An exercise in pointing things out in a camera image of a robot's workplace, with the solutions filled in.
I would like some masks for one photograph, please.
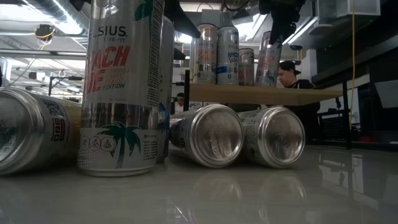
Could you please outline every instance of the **person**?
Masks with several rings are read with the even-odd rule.
[[[175,104],[174,114],[184,111],[184,93],[177,94],[177,103]]]
[[[314,86],[308,80],[298,80],[297,75],[301,72],[295,69],[291,61],[284,61],[279,64],[278,80],[285,88],[312,89]],[[320,137],[318,122],[318,110],[320,103],[312,103],[304,106],[285,106],[293,111],[303,123],[307,142]]]

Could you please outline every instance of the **shelf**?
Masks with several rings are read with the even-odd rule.
[[[190,101],[302,106],[342,96],[342,91],[232,85],[190,85]]]

